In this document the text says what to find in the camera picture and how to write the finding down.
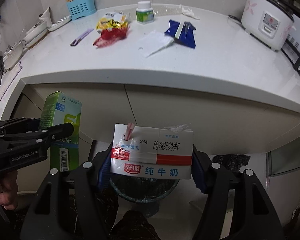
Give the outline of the person's left hand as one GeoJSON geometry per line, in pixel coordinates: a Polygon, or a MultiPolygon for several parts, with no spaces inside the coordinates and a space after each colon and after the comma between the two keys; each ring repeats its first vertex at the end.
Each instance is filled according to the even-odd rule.
{"type": "Polygon", "coordinates": [[[14,210],[18,206],[18,171],[12,171],[0,176],[0,205],[5,210],[14,210]]]}

